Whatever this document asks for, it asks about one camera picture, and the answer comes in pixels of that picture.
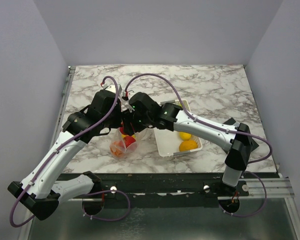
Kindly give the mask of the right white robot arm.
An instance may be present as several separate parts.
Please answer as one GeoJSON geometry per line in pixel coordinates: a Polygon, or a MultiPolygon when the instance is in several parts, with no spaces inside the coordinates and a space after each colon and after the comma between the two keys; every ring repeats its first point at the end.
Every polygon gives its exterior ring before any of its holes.
{"type": "Polygon", "coordinates": [[[221,147],[227,154],[219,189],[230,196],[238,189],[241,175],[247,168],[253,148],[250,128],[243,123],[228,125],[206,120],[189,112],[183,103],[158,104],[146,93],[138,92],[122,112],[123,131],[128,135],[146,128],[185,132],[221,147]]]}

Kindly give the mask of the white perforated plastic basket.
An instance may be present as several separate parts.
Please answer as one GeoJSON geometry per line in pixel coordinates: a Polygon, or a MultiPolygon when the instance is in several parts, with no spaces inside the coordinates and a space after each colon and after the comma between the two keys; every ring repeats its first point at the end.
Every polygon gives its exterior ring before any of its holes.
{"type": "Polygon", "coordinates": [[[159,115],[158,127],[154,128],[154,136],[158,153],[161,157],[176,157],[192,152],[197,152],[203,148],[201,139],[195,135],[189,138],[196,143],[196,148],[180,151],[179,146],[184,142],[178,131],[174,130],[174,123],[177,121],[177,114],[183,112],[183,106],[190,111],[188,101],[183,99],[162,101],[159,103],[162,112],[159,115]]]}

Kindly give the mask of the red toy apple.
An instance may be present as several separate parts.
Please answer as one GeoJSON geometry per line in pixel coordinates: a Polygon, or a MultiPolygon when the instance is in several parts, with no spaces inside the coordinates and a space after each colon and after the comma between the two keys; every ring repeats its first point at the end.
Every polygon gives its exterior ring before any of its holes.
{"type": "Polygon", "coordinates": [[[127,135],[123,138],[123,142],[125,147],[128,148],[130,145],[136,142],[136,139],[133,136],[127,135]]]}

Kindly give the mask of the yellow orange toy lemon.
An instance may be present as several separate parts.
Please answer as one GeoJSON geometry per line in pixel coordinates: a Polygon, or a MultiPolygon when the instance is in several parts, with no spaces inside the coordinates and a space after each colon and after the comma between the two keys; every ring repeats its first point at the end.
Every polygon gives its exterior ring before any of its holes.
{"type": "Polygon", "coordinates": [[[197,142],[192,139],[183,141],[178,147],[180,152],[186,152],[197,148],[198,148],[197,142]]]}

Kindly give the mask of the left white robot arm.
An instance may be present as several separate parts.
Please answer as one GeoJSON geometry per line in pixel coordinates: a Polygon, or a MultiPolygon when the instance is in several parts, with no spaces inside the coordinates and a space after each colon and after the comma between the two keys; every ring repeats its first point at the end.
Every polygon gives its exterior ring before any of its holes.
{"type": "Polygon", "coordinates": [[[103,129],[110,130],[121,125],[120,113],[119,93],[103,89],[95,94],[91,104],[71,114],[37,167],[22,181],[13,181],[7,187],[16,198],[14,205],[21,203],[42,221],[67,200],[86,194],[96,197],[101,190],[101,179],[90,171],[63,183],[56,181],[93,137],[101,136],[103,129]]]}

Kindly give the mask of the clear zip top bag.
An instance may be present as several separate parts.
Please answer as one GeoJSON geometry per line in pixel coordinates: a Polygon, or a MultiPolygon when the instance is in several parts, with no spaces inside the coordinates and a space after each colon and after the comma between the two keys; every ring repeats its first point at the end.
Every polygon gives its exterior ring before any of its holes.
{"type": "Polygon", "coordinates": [[[109,150],[113,157],[124,158],[136,151],[140,142],[146,137],[147,128],[132,136],[124,132],[123,126],[119,127],[112,136],[109,150]]]}

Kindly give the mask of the red toy pomegranate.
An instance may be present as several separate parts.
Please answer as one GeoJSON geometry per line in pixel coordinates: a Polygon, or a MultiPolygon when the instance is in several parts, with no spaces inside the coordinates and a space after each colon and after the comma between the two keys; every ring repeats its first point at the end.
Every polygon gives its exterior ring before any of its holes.
{"type": "Polygon", "coordinates": [[[119,128],[119,132],[121,133],[122,136],[127,136],[127,134],[126,134],[125,131],[124,131],[124,127],[123,127],[123,126],[121,126],[121,127],[119,128]]]}

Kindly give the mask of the orange toy fruit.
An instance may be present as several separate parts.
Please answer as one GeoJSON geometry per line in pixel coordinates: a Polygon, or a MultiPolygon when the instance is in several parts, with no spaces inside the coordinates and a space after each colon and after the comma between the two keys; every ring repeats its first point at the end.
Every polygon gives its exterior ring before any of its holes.
{"type": "Polygon", "coordinates": [[[116,140],[110,144],[109,149],[114,157],[122,158],[126,154],[127,148],[122,140],[116,140]]]}

